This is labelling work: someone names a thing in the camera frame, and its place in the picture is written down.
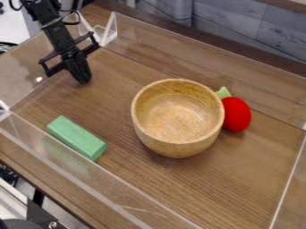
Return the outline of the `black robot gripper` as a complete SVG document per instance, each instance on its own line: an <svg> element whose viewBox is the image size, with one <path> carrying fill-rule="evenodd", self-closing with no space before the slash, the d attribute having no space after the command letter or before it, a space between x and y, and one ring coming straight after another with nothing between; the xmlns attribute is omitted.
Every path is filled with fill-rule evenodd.
<svg viewBox="0 0 306 229"><path fill-rule="evenodd" d="M32 20L38 22L53 47L53 51L38 60L46 76L65 70L78 83L86 84L92 73L85 58L98 49L93 32L88 31L78 38L72 37L66 26L76 25L76 22L62 20L57 0L21 0L21 4Z"/></svg>

